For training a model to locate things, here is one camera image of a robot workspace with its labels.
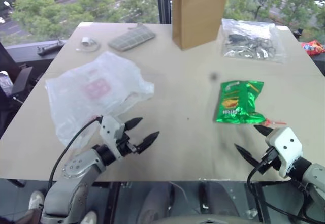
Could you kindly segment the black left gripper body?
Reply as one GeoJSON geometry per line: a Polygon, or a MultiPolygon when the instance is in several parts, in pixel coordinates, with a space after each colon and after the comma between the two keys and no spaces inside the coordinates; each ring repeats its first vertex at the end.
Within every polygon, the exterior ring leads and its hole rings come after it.
{"type": "Polygon", "coordinates": [[[130,137],[127,133],[123,133],[121,138],[116,141],[116,146],[121,156],[127,156],[131,153],[141,154],[139,146],[130,143],[129,140],[130,137]]]}

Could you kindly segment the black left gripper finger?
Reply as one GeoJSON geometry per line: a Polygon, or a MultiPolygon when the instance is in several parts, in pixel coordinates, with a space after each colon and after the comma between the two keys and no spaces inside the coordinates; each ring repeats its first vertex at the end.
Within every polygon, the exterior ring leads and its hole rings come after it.
{"type": "Polygon", "coordinates": [[[156,138],[159,135],[159,131],[154,132],[150,135],[148,135],[146,138],[143,139],[142,143],[140,143],[137,146],[137,154],[141,154],[142,152],[144,152],[147,148],[149,148],[153,142],[156,140],[156,138]]]}
{"type": "Polygon", "coordinates": [[[143,117],[136,117],[136,118],[133,118],[133,119],[125,122],[124,123],[124,132],[130,131],[131,129],[136,127],[141,122],[142,119],[143,119],[143,117]]]}

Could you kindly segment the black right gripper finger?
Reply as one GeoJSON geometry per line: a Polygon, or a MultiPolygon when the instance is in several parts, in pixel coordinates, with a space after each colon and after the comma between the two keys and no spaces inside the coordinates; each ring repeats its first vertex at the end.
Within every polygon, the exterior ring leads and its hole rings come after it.
{"type": "Polygon", "coordinates": [[[272,128],[260,124],[255,124],[254,128],[264,136],[268,136],[273,131],[272,128]]]}
{"type": "Polygon", "coordinates": [[[238,150],[240,155],[248,162],[250,163],[253,167],[256,167],[259,165],[259,161],[254,159],[251,155],[250,152],[248,152],[246,149],[244,149],[242,146],[234,144],[235,148],[238,150]]]}

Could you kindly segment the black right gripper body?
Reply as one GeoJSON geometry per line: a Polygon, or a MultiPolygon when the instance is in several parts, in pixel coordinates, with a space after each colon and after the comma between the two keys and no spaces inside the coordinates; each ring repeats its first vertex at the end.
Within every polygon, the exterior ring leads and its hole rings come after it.
{"type": "Polygon", "coordinates": [[[270,168],[278,171],[280,167],[281,161],[279,159],[279,153],[275,147],[270,147],[267,149],[261,161],[259,162],[257,170],[259,173],[264,175],[270,168]]]}

